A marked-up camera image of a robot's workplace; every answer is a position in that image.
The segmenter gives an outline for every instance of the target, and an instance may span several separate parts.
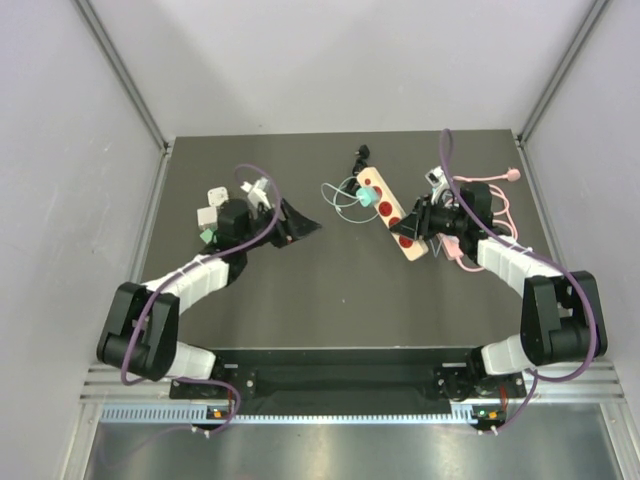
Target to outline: teal plug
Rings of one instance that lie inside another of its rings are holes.
[[[363,207],[368,207],[380,200],[380,195],[371,187],[362,187],[356,192],[356,197]]]

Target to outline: white wall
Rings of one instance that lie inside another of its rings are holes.
[[[529,144],[568,264],[596,275],[609,353],[640,425],[640,3],[617,0]]]
[[[93,0],[168,136],[519,130],[590,0]]]
[[[159,151],[72,2],[0,17],[0,476],[54,478]]]

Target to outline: power strip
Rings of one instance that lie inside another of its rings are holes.
[[[367,167],[356,177],[358,183],[363,187],[372,187],[380,196],[380,201],[376,203],[376,210],[387,228],[402,220],[406,214],[400,206],[396,197],[391,193],[382,176],[375,167]],[[411,240],[401,235],[392,233],[396,243],[402,253],[410,260],[414,261],[429,251],[429,247],[424,240]]]

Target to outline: electric cord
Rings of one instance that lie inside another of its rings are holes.
[[[262,169],[254,166],[254,165],[250,165],[250,164],[241,164],[238,165],[235,168],[234,174],[235,174],[235,178],[236,181],[239,184],[242,184],[242,182],[239,180],[238,177],[238,172],[242,169],[249,169],[249,170],[253,170],[255,172],[257,172],[258,174],[260,174],[261,176],[265,177],[268,181],[269,181],[269,185],[271,185],[271,188],[273,189],[273,194],[275,197],[275,212],[273,215],[273,218],[271,219],[271,221],[269,222],[269,224],[267,225],[267,227],[260,232],[258,235],[256,235],[254,238],[252,238],[251,240],[238,245],[236,247],[233,248],[229,248],[227,250],[224,250],[222,252],[217,252],[213,255],[209,255],[208,257],[201,259],[198,262],[191,262],[190,264],[186,265],[184,268],[180,269],[179,271],[177,271],[174,275],[172,275],[171,277],[169,277],[167,280],[165,280],[157,289],[155,292],[153,292],[151,294],[151,296],[149,297],[149,299],[147,300],[147,303],[144,305],[144,308],[142,309],[142,313],[140,314],[140,317],[138,318],[138,321],[136,323],[136,326],[133,329],[133,332],[131,334],[131,340],[129,341],[129,345],[127,346],[127,350],[125,352],[124,355],[124,359],[122,361],[122,368],[120,370],[120,379],[122,381],[122,383],[124,385],[135,385],[138,384],[142,381],[144,381],[144,378],[136,378],[133,380],[129,380],[127,378],[127,372],[129,370],[129,363],[131,362],[131,356],[133,354],[133,349],[136,345],[136,342],[138,341],[138,338],[140,336],[140,332],[142,331],[142,327],[143,324],[148,322],[149,320],[149,312],[151,311],[151,308],[153,307],[154,302],[156,301],[156,299],[158,298],[158,296],[162,293],[163,290],[165,290],[166,288],[168,288],[170,285],[172,285],[177,279],[179,279],[184,273],[187,273],[195,268],[198,268],[199,266],[202,266],[202,264],[206,264],[209,262],[212,262],[213,260],[217,259],[217,258],[221,258],[227,255],[231,255],[233,253],[242,251],[254,244],[256,244],[257,242],[259,242],[260,240],[262,240],[266,235],[269,234],[269,232],[271,230],[273,230],[273,228],[276,226],[276,223],[278,222],[279,218],[280,218],[280,214],[281,214],[281,210],[282,210],[282,195],[280,194],[280,191],[278,190],[278,187],[276,185],[276,183],[273,181],[273,179],[271,178],[271,176],[266,173],[265,171],[263,171]],[[234,408],[231,412],[229,412],[229,414],[227,415],[225,421],[220,424],[215,430],[211,430],[210,434],[217,434],[220,433],[224,430],[226,430],[230,425],[231,422],[233,421],[233,419],[235,418],[235,416],[237,415],[238,411],[240,410],[240,405],[242,403],[242,397],[240,395],[240,392],[230,383],[227,382],[223,382],[220,380],[201,380],[201,379],[193,379],[193,378],[187,378],[187,377],[178,377],[175,380],[182,382],[182,383],[192,383],[192,384],[202,384],[202,385],[215,385],[215,386],[220,386],[223,387],[225,389],[227,389],[229,392],[231,392],[235,398],[235,404],[234,404]],[[130,452],[123,460],[115,463],[115,464],[109,464],[109,462],[106,460],[106,457],[104,455],[104,452],[102,450],[100,450],[99,455],[100,458],[102,460],[102,463],[105,464],[105,466],[107,468],[110,469],[115,469],[118,468],[119,466],[125,464],[126,462],[128,462],[133,455],[135,455],[137,452],[139,452],[141,449],[143,449],[144,447],[146,447],[147,445],[153,443],[155,440],[157,440],[158,438],[164,436],[165,434],[168,434],[170,432],[174,432],[174,431],[178,431],[178,430],[192,430],[193,427],[187,427],[184,425],[179,425],[179,426],[173,426],[170,427],[166,430],[162,430],[161,432],[156,433],[155,435],[153,435],[152,437],[148,438],[147,440],[145,440],[144,442],[142,442],[140,445],[136,446],[132,452]]]
[[[216,428],[213,429],[213,430],[206,430],[204,432],[204,435],[206,436],[206,438],[209,438],[211,435],[218,434],[218,433],[226,430],[227,428],[229,428],[229,426],[231,425],[231,421],[235,418],[235,416],[237,415],[238,411],[240,410],[240,404],[241,404],[240,392],[238,392],[238,390],[233,385],[231,385],[230,383],[227,383],[227,382],[219,381],[219,380],[196,380],[196,379],[186,379],[186,378],[180,378],[179,380],[182,381],[182,382],[185,382],[185,383],[199,383],[199,384],[204,384],[204,385],[216,385],[216,386],[224,387],[229,392],[231,392],[233,394],[233,396],[235,397],[235,399],[236,399],[236,402],[234,404],[233,410],[231,412],[229,412],[229,414],[225,418],[224,422],[218,424],[216,426]],[[151,445],[153,442],[158,440],[160,437],[164,437],[165,435],[167,435],[169,433],[172,433],[172,432],[191,431],[191,432],[195,433],[197,430],[200,430],[200,429],[195,427],[195,426],[190,426],[190,425],[173,425],[171,427],[168,427],[168,428],[165,428],[163,430],[160,430],[159,432],[154,433],[149,438],[143,440],[138,445],[133,447],[125,455],[124,458],[118,460],[115,463],[110,461],[109,459],[107,459],[107,455],[106,455],[106,452],[105,452],[105,445],[104,445],[104,443],[105,443],[104,442],[105,432],[102,432],[101,437],[98,439],[98,442],[99,442],[99,444],[97,446],[98,457],[100,459],[100,462],[105,466],[105,468],[107,470],[117,470],[118,468],[122,467],[127,462],[129,462],[129,460],[131,460],[140,450],[144,449],[148,445]]]
[[[327,202],[329,205],[331,205],[336,213],[338,214],[338,216],[340,218],[342,218],[344,221],[349,222],[349,223],[353,223],[355,225],[362,225],[364,223],[369,223],[372,220],[375,220],[376,218],[378,218],[378,213],[376,212],[376,214],[367,219],[367,220],[352,220],[351,218],[347,218],[342,214],[342,209],[343,208],[348,208],[348,207],[353,207],[354,205],[358,205],[360,203],[360,200],[358,199],[358,197],[351,195],[345,191],[343,191],[342,189],[347,185],[347,183],[349,182],[349,180],[356,178],[356,177],[347,177],[345,178],[340,185],[338,185],[337,187],[334,187],[333,185],[331,185],[330,183],[323,183],[322,185],[320,185],[320,193],[322,194],[322,198],[324,198],[324,201]],[[333,194],[333,201],[329,200],[326,196],[326,194],[324,193],[324,188],[328,187],[331,188],[332,190],[334,190],[334,194]],[[352,203],[345,203],[345,204],[338,204],[338,195],[344,195],[347,198],[350,198],[352,200],[354,200]]]
[[[493,177],[477,177],[477,178],[460,177],[460,176],[453,177],[454,180],[459,182],[488,182],[493,180],[509,180],[512,182],[512,181],[518,180],[519,178],[520,178],[520,172],[516,169],[510,169],[509,172],[507,172],[504,175],[496,175]],[[507,195],[504,193],[504,191],[500,187],[492,183],[489,184],[489,190],[492,196],[500,199],[503,202],[502,210],[494,212],[493,214],[504,215],[507,218],[506,221],[496,219],[493,221],[493,223],[506,227],[510,231],[513,239],[518,240],[518,229],[516,227],[515,222],[513,221],[513,217],[511,216],[511,211],[510,211],[511,203],[509,202]],[[451,190],[446,190],[445,193],[451,193]],[[446,200],[444,204],[449,205],[452,202],[453,202],[453,199],[449,199],[449,200]],[[465,265],[463,257],[456,257],[455,261],[456,261],[456,264],[465,272],[478,273],[478,272],[484,271],[484,268],[482,267],[470,267]]]
[[[438,248],[433,244],[433,238],[429,239],[429,243],[431,244],[431,252],[433,253],[433,258],[438,258],[438,254],[442,249],[442,240],[438,241]]]
[[[464,200],[464,198],[462,198],[462,196],[460,195],[460,190],[453,183],[453,176],[449,171],[449,163],[451,162],[451,157],[453,156],[453,134],[451,133],[451,130],[449,130],[448,128],[444,129],[440,134],[439,155],[440,155],[440,165],[442,166],[442,171],[444,173],[445,178],[449,182],[451,191],[456,197],[459,205],[465,210],[465,212],[467,212],[469,217],[476,223],[476,225],[478,225],[478,227],[480,227],[485,232],[487,232],[487,235],[489,235],[492,239],[494,239],[495,241],[497,241],[498,243],[500,243],[505,247],[513,248],[513,245],[504,241],[498,235],[493,233],[490,228],[484,225],[482,220],[478,218],[478,216],[473,212],[473,210],[469,207],[467,202]],[[584,312],[587,316],[587,322],[589,324],[589,349],[587,351],[587,355],[584,361],[582,362],[582,364],[574,372],[568,375],[564,375],[562,377],[547,377],[545,375],[540,375],[536,370],[528,369],[527,371],[531,375],[533,375],[533,384],[529,389],[529,393],[525,397],[522,404],[520,404],[518,409],[515,411],[515,413],[510,418],[508,418],[502,426],[496,429],[496,433],[504,430],[506,427],[513,424],[513,422],[517,420],[518,417],[520,417],[520,415],[522,415],[522,412],[524,411],[526,406],[529,404],[529,402],[533,398],[533,395],[538,386],[539,380],[560,383],[560,382],[567,382],[569,380],[573,380],[579,377],[589,368],[589,365],[591,365],[591,363],[593,362],[593,359],[595,357],[596,347],[597,347],[596,321],[595,321],[595,315],[593,313],[593,308],[591,307],[589,299],[587,298],[587,294],[585,293],[584,289],[580,286],[576,278],[565,267],[554,262],[551,259],[544,257],[543,255],[539,255],[533,252],[532,250],[528,250],[524,247],[520,247],[520,249],[517,251],[519,251],[523,255],[528,255],[529,257],[535,260],[543,262],[552,268],[555,268],[560,273],[562,273],[565,276],[565,278],[569,281],[574,291],[580,298]]]
[[[506,414],[507,408],[509,407],[509,395],[504,385],[500,385],[498,390],[500,391],[500,408],[502,408],[502,411]]]

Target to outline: white plug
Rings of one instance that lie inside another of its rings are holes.
[[[431,204],[435,205],[438,200],[440,200],[442,192],[449,188],[449,182],[447,182],[447,178],[444,176],[442,167],[429,170],[424,178],[426,178],[427,182],[431,185]]]
[[[209,206],[217,208],[229,200],[229,192],[225,187],[212,188],[207,192],[207,199]]]
[[[268,210],[271,208],[271,204],[269,203],[266,193],[268,186],[269,180],[262,177],[253,185],[249,182],[244,182],[240,188],[247,193],[247,200],[249,200],[251,205],[253,205],[253,208],[258,208],[258,205],[263,204]]]

